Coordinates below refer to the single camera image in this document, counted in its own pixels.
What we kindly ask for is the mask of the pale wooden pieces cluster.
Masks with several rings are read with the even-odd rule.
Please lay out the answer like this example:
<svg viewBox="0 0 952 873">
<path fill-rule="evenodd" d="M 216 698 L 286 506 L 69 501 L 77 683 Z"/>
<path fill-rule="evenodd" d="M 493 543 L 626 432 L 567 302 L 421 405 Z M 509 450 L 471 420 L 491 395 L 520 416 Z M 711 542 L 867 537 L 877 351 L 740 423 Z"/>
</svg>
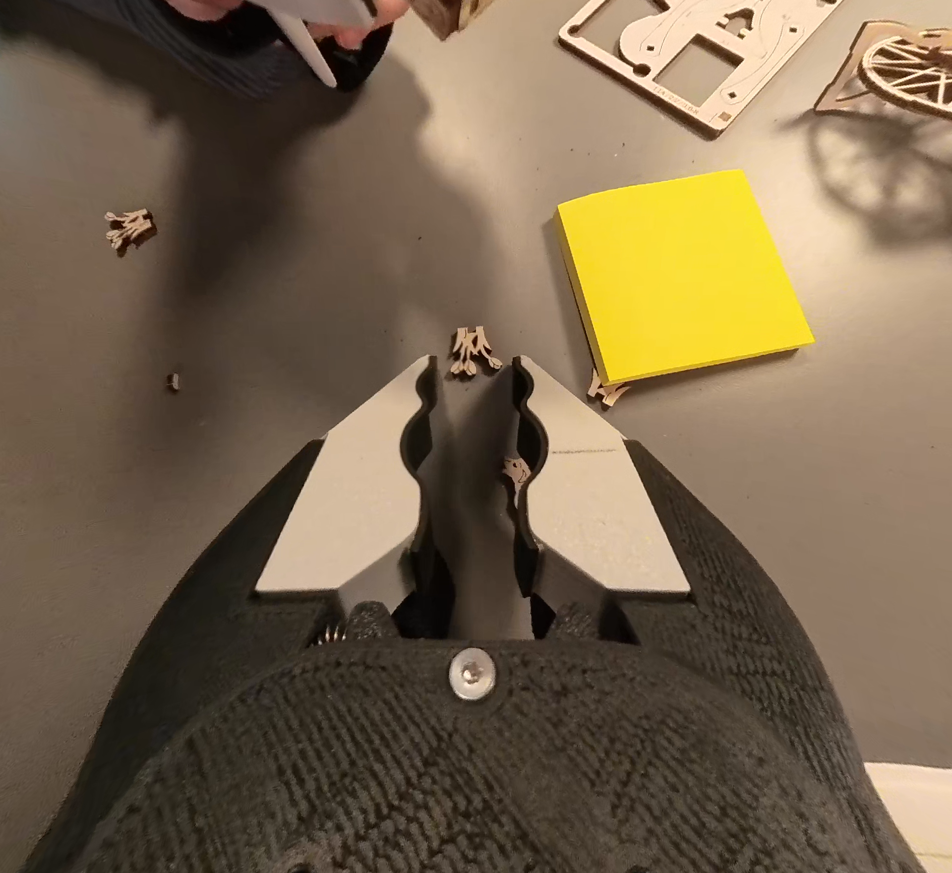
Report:
<svg viewBox="0 0 952 873">
<path fill-rule="evenodd" d="M 106 240 L 119 258 L 124 257 L 130 248 L 138 248 L 157 231 L 152 213 L 147 208 L 118 214 L 107 212 L 104 219 L 108 225 Z"/>
</svg>

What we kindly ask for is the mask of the wooden wheel model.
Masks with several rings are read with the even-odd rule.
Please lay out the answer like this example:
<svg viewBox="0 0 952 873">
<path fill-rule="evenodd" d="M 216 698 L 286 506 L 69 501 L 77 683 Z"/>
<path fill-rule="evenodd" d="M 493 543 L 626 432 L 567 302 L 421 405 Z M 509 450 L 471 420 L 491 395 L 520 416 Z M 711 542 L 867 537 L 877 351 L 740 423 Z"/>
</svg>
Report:
<svg viewBox="0 0 952 873">
<path fill-rule="evenodd" d="M 877 115 L 886 106 L 950 120 L 950 28 L 865 22 L 814 112 Z"/>
</svg>

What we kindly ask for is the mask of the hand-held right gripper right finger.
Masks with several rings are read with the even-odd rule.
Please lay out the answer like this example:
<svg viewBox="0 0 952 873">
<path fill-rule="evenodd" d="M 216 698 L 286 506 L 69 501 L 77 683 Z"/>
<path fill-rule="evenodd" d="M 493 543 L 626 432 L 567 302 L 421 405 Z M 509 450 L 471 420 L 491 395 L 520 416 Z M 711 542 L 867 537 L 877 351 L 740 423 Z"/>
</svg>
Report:
<svg viewBox="0 0 952 873">
<path fill-rule="evenodd" d="M 599 613 L 617 598 L 691 591 L 623 434 L 528 356 L 513 359 L 520 593 Z"/>
</svg>

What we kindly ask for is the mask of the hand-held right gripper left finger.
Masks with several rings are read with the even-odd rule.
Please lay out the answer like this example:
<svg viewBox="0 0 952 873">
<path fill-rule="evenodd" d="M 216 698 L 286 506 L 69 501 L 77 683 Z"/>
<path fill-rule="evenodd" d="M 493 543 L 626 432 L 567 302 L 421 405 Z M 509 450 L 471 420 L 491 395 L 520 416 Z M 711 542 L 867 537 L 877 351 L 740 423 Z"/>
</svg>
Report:
<svg viewBox="0 0 952 873">
<path fill-rule="evenodd" d="M 438 362 L 423 355 L 327 431 L 254 593 L 333 596 L 348 614 L 449 617 L 455 587 L 435 545 L 420 468 L 432 450 Z"/>
</svg>

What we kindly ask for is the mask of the yellow sticky note pad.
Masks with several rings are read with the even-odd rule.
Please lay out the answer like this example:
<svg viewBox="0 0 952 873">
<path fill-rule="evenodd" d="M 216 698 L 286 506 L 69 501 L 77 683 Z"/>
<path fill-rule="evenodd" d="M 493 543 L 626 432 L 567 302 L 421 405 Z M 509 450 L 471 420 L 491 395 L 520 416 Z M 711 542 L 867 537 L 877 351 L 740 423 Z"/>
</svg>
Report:
<svg viewBox="0 0 952 873">
<path fill-rule="evenodd" d="M 604 385 L 815 342 L 742 170 L 590 194 L 555 219 Z"/>
</svg>

